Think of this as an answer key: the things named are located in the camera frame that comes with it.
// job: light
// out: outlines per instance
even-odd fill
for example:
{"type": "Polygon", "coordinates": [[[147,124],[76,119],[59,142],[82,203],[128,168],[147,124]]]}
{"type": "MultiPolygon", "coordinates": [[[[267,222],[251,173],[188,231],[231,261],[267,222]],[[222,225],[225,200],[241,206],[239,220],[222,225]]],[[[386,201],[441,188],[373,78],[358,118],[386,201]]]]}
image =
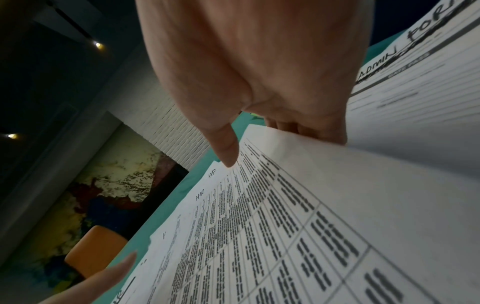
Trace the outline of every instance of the light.
{"type": "Polygon", "coordinates": [[[104,45],[101,44],[100,42],[94,41],[93,44],[96,46],[97,49],[101,50],[104,48],[104,45]]]}

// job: orange chair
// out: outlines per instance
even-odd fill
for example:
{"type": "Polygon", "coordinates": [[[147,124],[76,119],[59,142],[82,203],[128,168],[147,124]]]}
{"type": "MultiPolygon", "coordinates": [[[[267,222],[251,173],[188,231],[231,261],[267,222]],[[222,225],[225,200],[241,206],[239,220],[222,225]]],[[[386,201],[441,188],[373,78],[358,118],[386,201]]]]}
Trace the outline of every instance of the orange chair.
{"type": "Polygon", "coordinates": [[[102,226],[94,226],[70,250],[65,262],[84,278],[104,270],[127,244],[127,239],[102,226]]]}

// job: skin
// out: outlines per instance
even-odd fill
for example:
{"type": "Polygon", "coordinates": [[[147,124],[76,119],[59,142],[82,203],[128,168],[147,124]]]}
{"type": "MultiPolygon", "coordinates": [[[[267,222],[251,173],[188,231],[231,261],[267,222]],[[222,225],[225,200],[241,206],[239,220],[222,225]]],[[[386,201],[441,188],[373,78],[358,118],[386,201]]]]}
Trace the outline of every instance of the skin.
{"type": "Polygon", "coordinates": [[[346,103],[368,47],[371,0],[137,0],[152,66],[219,159],[239,111],[347,142],[346,103]]]}

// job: green surface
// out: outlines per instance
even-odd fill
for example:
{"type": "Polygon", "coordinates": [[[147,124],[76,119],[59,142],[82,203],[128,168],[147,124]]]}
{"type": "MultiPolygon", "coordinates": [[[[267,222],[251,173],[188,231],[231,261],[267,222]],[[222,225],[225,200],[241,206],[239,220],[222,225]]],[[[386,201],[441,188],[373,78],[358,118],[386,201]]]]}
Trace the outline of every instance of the green surface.
{"type": "MultiPolygon", "coordinates": [[[[364,63],[368,62],[373,57],[383,52],[383,50],[385,50],[389,46],[389,44],[392,43],[392,41],[395,40],[400,34],[401,33],[398,33],[397,35],[394,35],[388,39],[377,43],[374,46],[369,47],[364,63]]],[[[262,118],[252,116],[249,113],[240,114],[239,117],[232,124],[233,130],[235,131],[239,139],[242,137],[245,129],[249,124],[264,126],[265,122],[262,118]]],[[[170,216],[170,214],[175,210],[177,205],[188,194],[188,192],[193,188],[193,186],[195,186],[198,181],[200,181],[200,179],[205,174],[213,161],[219,161],[219,159],[214,154],[212,149],[209,149],[205,156],[192,169],[192,171],[190,171],[190,173],[175,188],[175,190],[170,194],[170,196],[160,205],[160,207],[158,207],[158,209],[152,214],[148,221],[143,224],[141,229],[133,236],[133,238],[128,242],[125,248],[123,248],[123,250],[118,254],[118,256],[112,261],[110,265],[117,264],[130,252],[135,250],[138,251],[135,266],[138,264],[138,262],[140,262],[141,258],[145,255],[149,248],[150,235],[155,232],[158,227],[160,227],[160,225],[170,216]]],[[[118,293],[119,289],[125,283],[127,277],[125,277],[125,279],[120,284],[106,292],[102,297],[95,301],[95,304],[110,304],[113,298],[118,293]]]]}

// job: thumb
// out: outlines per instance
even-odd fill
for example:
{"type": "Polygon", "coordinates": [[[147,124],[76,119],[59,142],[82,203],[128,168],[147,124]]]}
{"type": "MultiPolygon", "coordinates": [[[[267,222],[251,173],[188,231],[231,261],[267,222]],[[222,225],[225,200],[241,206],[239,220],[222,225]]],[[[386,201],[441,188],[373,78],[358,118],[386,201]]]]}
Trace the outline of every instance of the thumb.
{"type": "Polygon", "coordinates": [[[136,258],[137,252],[132,252],[117,265],[102,270],[39,304],[90,304],[104,292],[117,285],[128,274],[135,264],[136,258]]]}
{"type": "Polygon", "coordinates": [[[235,165],[239,157],[239,141],[230,124],[217,130],[200,129],[211,148],[226,167],[235,165]]]}

